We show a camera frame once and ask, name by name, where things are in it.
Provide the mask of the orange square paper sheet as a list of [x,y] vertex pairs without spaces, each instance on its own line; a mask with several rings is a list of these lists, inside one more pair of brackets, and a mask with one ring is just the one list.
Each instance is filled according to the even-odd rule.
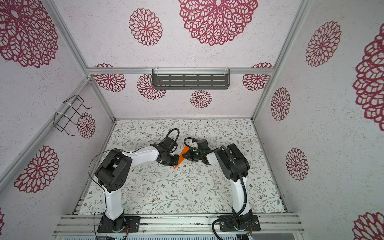
[[186,158],[185,158],[185,155],[187,154],[187,152],[190,150],[189,147],[185,146],[184,149],[182,150],[181,154],[180,154],[180,157],[179,157],[179,160],[178,160],[178,163],[177,165],[174,167],[174,169],[176,169]]

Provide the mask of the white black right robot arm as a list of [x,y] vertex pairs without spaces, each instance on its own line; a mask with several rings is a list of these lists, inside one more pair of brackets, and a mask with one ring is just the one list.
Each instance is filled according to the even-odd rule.
[[202,161],[205,165],[218,164],[232,186],[232,210],[235,216],[235,224],[240,226],[252,220],[253,212],[248,203],[246,190],[250,164],[235,144],[221,146],[214,150],[195,149],[185,146],[177,165],[180,165],[184,160]]

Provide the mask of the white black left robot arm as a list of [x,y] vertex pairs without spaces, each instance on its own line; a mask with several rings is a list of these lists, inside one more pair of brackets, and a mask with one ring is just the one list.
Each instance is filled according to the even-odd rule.
[[105,192],[107,218],[114,221],[123,214],[121,188],[132,167],[146,162],[158,162],[164,166],[175,167],[179,158],[179,155],[155,146],[140,148],[134,152],[125,152],[120,149],[110,150],[95,172],[98,184]]

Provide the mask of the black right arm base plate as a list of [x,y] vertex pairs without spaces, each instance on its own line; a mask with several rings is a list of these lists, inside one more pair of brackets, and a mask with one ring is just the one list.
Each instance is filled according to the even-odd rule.
[[246,214],[230,220],[228,216],[219,216],[221,232],[259,232],[261,226],[256,215]]

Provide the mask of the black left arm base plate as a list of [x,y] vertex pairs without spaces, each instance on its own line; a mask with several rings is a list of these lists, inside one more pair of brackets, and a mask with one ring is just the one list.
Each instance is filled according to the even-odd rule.
[[120,216],[116,220],[110,220],[103,215],[97,229],[97,233],[137,233],[141,217]]

